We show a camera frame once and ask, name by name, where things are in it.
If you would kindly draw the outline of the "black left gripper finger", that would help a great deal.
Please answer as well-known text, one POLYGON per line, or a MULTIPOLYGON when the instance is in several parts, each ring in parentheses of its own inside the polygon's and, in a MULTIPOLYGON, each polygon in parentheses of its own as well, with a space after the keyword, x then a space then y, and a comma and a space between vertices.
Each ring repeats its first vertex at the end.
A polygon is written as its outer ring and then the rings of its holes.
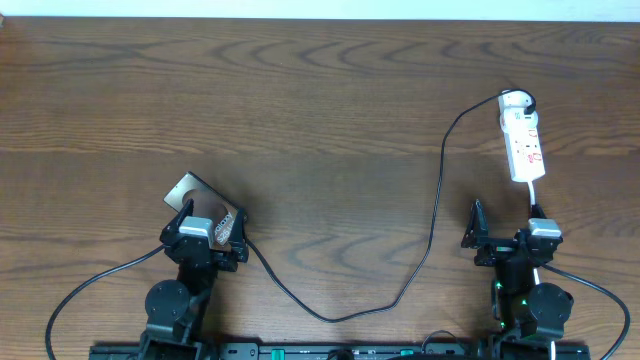
POLYGON ((245 211, 239 209, 235 216, 231 227, 231 233, 228 238, 228 244, 231 252, 235 255, 238 262, 246 263, 249 258, 249 249, 245 241, 244 232, 245 211))
POLYGON ((176 216, 161 230, 160 237, 167 238, 179 232, 179 227, 186 217, 185 211, 180 211, 176 216))

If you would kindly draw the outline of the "Samsung Galaxy smartphone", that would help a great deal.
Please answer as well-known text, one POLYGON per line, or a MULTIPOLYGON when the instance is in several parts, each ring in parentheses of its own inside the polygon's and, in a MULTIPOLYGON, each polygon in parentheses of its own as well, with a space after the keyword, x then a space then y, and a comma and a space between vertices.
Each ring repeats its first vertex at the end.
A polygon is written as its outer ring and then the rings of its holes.
POLYGON ((176 212, 189 200, 194 201, 195 217, 209 217, 212 221, 210 247, 231 245, 234 223, 238 218, 246 218, 238 214, 239 207, 192 172, 187 172, 163 199, 176 212))

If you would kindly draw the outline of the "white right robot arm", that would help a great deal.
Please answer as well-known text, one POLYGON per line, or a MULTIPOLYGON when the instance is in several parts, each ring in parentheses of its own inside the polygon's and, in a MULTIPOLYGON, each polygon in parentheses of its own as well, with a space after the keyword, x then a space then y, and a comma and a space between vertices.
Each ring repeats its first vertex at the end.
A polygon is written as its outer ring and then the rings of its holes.
POLYGON ((501 332, 488 341, 494 358, 506 356, 506 344, 549 352, 552 343, 564 336, 573 297, 537 275, 537 269, 553 259, 562 242, 559 226, 538 205, 530 208, 527 226, 511 238, 492 237, 481 202, 471 206, 461 246, 476 251, 475 265, 495 270, 492 306, 501 332))

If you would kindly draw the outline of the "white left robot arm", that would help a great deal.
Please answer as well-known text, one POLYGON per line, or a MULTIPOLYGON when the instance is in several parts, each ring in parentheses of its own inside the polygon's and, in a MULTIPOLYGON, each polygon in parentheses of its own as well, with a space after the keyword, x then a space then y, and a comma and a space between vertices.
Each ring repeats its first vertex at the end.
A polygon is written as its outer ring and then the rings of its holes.
POLYGON ((219 346, 201 334, 213 285, 220 271, 235 272, 248 260, 244 239, 245 211, 231 223, 231 250, 213 250, 203 235, 183 233, 179 227, 193 214, 187 204, 163 228, 164 252, 178 266, 174 279, 156 283, 147 293, 146 329, 137 357, 149 359, 217 359, 219 346))

